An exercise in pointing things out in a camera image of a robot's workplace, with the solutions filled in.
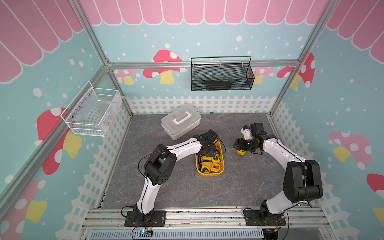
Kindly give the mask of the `yellow tape measure 3.0m label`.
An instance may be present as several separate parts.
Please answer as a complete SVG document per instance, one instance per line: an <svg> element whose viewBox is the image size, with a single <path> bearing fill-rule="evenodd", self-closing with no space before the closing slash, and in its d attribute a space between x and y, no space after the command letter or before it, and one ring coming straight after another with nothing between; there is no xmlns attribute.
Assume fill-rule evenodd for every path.
<svg viewBox="0 0 384 240"><path fill-rule="evenodd" d="M246 154L246 151L238 150L237 154L239 154L240 156L244 156Z"/></svg>

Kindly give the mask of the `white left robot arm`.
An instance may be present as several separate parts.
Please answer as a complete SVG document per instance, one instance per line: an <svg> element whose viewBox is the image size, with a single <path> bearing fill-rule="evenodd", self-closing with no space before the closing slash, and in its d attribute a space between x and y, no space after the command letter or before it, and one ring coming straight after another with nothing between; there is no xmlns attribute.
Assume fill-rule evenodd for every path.
<svg viewBox="0 0 384 240"><path fill-rule="evenodd" d="M155 200L159 189L171 176L175 164L191 155L207 155L213 152L218 134L209 130L203 135L195 135L189 140L173 145L159 144L148 155L141 172L145 178L141 196L134 205L134 213L139 218L149 218L155 207Z"/></svg>

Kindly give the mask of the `green circuit board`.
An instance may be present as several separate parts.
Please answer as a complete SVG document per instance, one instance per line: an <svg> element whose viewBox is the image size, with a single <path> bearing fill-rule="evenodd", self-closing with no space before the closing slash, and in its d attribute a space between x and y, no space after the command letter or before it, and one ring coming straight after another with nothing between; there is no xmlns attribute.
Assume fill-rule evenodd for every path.
<svg viewBox="0 0 384 240"><path fill-rule="evenodd" d="M152 238L154 235L154 231L151 230L140 230L137 237L138 238Z"/></svg>

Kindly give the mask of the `yellow tape measure metal clip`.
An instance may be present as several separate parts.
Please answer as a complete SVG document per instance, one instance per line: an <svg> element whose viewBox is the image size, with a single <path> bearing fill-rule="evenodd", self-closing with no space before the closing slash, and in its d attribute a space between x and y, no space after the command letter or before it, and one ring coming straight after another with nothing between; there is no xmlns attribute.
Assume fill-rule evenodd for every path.
<svg viewBox="0 0 384 240"><path fill-rule="evenodd" d="M220 161L212 161L212 166L210 172L212 174L219 173L221 171L221 162Z"/></svg>

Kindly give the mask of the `yellow plastic storage box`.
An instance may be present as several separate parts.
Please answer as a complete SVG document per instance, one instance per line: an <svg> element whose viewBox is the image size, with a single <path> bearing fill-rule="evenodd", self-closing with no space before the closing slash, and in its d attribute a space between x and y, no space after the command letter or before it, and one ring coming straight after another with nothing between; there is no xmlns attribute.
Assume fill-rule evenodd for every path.
<svg viewBox="0 0 384 240"><path fill-rule="evenodd" d="M196 155L196 169L202 177L217 177L225 170L224 152L221 141L217 140L215 145L217 146L217 154L214 161L220 161L222 169L219 173L212 174L210 172L212 163L201 163L200 155Z"/></svg>

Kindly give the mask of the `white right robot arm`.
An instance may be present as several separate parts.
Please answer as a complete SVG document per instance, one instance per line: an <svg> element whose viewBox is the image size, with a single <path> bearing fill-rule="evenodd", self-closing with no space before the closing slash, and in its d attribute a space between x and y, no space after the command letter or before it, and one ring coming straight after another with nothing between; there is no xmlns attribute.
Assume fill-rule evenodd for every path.
<svg viewBox="0 0 384 240"><path fill-rule="evenodd" d="M258 135L249 140L236 139L233 148L253 154L259 149L261 154L269 154L285 169L283 190L262 203L261 217L279 216L298 203L308 204L323 196L319 163L295 154L276 136Z"/></svg>

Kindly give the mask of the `yellow tape measure 3m label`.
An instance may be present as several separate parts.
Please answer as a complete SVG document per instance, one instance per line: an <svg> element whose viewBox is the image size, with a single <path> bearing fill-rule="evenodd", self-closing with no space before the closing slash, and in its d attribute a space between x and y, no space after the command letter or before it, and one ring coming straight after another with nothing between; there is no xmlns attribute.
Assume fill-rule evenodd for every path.
<svg viewBox="0 0 384 240"><path fill-rule="evenodd" d="M201 163L212 163L214 158L207 156L200 156Z"/></svg>

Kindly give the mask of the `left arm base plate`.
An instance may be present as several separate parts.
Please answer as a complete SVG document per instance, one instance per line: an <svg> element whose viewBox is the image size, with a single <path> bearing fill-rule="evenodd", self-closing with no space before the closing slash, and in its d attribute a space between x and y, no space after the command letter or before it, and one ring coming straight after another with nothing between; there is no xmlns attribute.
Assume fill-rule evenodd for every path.
<svg viewBox="0 0 384 240"><path fill-rule="evenodd" d="M125 227L164 227L166 211L151 211L144 215L139 210L123 214Z"/></svg>

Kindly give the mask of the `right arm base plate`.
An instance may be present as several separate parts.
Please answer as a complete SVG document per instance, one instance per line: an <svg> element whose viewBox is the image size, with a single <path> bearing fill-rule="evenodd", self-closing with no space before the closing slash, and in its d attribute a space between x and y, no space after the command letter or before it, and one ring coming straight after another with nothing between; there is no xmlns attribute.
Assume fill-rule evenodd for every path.
<svg viewBox="0 0 384 240"><path fill-rule="evenodd" d="M275 226L276 228L286 226L286 219L283 214L273 215L266 209L254 210L251 208L243 209L247 226Z"/></svg>

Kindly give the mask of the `white plastic lidded case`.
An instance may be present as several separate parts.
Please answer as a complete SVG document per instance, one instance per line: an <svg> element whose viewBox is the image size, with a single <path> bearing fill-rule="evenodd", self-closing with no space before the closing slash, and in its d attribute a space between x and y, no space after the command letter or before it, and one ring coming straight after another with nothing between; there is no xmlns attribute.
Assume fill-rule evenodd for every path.
<svg viewBox="0 0 384 240"><path fill-rule="evenodd" d="M174 141L178 140L201 121L200 112L192 104L184 104L172 113L163 117L161 125L166 134Z"/></svg>

